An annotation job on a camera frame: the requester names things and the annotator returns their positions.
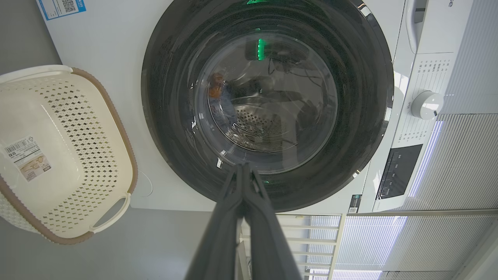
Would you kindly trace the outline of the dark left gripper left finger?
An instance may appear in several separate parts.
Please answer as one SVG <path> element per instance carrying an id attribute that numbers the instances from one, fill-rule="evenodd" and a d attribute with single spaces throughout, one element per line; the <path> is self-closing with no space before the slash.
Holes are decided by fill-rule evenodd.
<path id="1" fill-rule="evenodd" d="M 243 166 L 238 164 L 226 177 L 185 280 L 235 280 L 242 171 Z"/>

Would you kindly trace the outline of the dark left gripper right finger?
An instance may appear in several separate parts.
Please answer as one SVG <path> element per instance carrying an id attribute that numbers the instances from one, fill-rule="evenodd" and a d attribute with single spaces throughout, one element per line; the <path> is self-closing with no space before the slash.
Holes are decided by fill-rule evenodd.
<path id="1" fill-rule="evenodd" d="M 263 181 L 243 165 L 243 213 L 250 227 L 253 280 L 302 280 Z"/>

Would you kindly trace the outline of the black round glass washer door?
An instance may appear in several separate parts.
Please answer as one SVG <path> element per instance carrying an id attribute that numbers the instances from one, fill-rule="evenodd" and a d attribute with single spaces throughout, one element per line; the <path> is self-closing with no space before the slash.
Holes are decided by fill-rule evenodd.
<path id="1" fill-rule="evenodd" d="M 148 43 L 142 102 L 160 154 L 192 189 L 216 200 L 250 163 L 274 209 L 327 199 L 372 159 L 393 105 L 387 37 L 362 0 L 173 0 Z M 299 143 L 267 154 L 234 144 L 207 102 L 223 75 L 232 97 L 295 91 Z"/>

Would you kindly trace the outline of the blue cartoon print garment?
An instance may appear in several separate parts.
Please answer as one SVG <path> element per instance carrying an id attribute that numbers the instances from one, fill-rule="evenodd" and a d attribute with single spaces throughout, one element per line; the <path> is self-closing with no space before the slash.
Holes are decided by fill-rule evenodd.
<path id="1" fill-rule="evenodd" d="M 226 134 L 237 123 L 237 115 L 231 102 L 230 87 L 222 74 L 214 73 L 210 78 L 208 102 L 213 119 L 222 133 Z"/>

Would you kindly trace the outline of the white perforated basket brown rim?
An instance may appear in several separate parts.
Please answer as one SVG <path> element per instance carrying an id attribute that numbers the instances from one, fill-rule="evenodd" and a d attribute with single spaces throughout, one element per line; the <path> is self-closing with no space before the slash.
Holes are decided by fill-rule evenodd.
<path id="1" fill-rule="evenodd" d="M 27 182 L 3 148 L 32 135 L 52 168 Z M 53 243 L 81 243 L 127 211 L 138 168 L 104 86 L 65 65 L 0 75 L 0 217 Z"/>

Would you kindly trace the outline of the barcode sticker on basket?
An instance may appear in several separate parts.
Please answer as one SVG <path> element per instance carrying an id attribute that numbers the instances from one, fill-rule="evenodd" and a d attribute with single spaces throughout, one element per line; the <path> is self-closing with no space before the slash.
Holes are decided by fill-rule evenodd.
<path id="1" fill-rule="evenodd" d="M 52 168 L 32 135 L 6 145 L 3 150 L 27 182 L 33 181 Z"/>

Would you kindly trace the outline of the white front-load washing machine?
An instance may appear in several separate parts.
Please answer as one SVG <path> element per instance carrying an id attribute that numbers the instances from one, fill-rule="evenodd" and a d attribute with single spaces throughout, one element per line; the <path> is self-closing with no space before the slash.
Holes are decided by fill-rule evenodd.
<path id="1" fill-rule="evenodd" d="M 132 195 L 131 206 L 157 210 L 212 211 L 216 200 L 192 189 L 160 154 L 144 113 L 144 57 L 159 19 L 172 2 L 173 0 L 84 0 L 86 11 L 45 20 L 45 24 L 62 63 L 95 75 L 107 89 L 121 118 L 137 161 L 137 189 L 144 192 L 142 195 Z M 391 60 L 394 95 L 393 104 L 385 115 L 388 121 L 386 131 L 372 159 L 364 169 L 354 172 L 350 182 L 340 191 L 353 186 L 355 175 L 366 170 L 368 164 L 373 162 L 386 138 L 395 105 L 393 57 Z M 313 215 L 321 202 L 280 213 Z"/>

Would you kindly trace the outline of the white metal bar rack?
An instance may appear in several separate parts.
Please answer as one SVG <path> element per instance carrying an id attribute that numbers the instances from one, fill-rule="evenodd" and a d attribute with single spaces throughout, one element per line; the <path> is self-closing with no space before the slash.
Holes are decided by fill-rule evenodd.
<path id="1" fill-rule="evenodd" d="M 468 279 L 498 253 L 498 209 L 277 218 L 304 280 Z"/>

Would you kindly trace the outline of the small black washer sticker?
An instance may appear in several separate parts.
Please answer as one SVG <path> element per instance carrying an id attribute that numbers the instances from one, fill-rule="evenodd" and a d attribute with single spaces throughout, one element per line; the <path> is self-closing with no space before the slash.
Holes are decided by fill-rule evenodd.
<path id="1" fill-rule="evenodd" d="M 359 212 L 359 206 L 360 206 L 360 203 L 361 203 L 361 198 L 362 198 L 362 195 L 359 194 L 359 195 L 352 195 L 351 197 L 351 201 L 350 201 L 350 206 L 347 210 L 347 213 L 348 214 L 356 214 Z"/>

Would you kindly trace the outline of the steel perforated washer drum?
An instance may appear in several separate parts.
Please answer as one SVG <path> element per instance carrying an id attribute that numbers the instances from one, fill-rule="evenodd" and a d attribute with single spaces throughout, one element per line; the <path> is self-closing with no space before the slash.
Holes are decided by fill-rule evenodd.
<path id="1" fill-rule="evenodd" d="M 299 143 L 298 117 L 306 104 L 299 92 L 272 90 L 231 97 L 224 91 L 207 102 L 217 127 L 241 148 L 275 154 Z"/>

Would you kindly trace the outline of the black washer display panel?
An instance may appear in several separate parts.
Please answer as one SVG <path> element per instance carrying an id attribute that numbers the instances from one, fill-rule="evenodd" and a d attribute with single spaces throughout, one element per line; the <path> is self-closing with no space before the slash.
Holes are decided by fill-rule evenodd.
<path id="1" fill-rule="evenodd" d="M 377 200 L 404 195 L 421 149 L 422 145 L 390 149 Z"/>

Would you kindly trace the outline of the white washer control knob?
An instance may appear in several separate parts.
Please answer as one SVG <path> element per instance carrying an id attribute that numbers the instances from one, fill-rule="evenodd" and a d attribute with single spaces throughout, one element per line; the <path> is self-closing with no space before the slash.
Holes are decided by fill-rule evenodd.
<path id="1" fill-rule="evenodd" d="M 418 94 L 411 105 L 414 117 L 429 120 L 439 115 L 444 105 L 444 95 L 432 91 L 423 91 Z"/>

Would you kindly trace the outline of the white washer detergent drawer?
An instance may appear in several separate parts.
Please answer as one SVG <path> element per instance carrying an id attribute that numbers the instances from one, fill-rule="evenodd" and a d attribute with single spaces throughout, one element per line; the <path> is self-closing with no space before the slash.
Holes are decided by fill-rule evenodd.
<path id="1" fill-rule="evenodd" d="M 425 2 L 416 23 L 418 2 Z M 406 0 L 405 26 L 414 54 L 457 53 L 474 0 Z"/>

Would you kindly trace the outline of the blue energy label sticker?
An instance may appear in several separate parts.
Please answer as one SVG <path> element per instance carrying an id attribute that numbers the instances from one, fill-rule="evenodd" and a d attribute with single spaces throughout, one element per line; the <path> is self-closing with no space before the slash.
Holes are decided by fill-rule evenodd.
<path id="1" fill-rule="evenodd" d="M 84 0 L 37 0 L 43 17 L 50 21 L 86 11 Z"/>

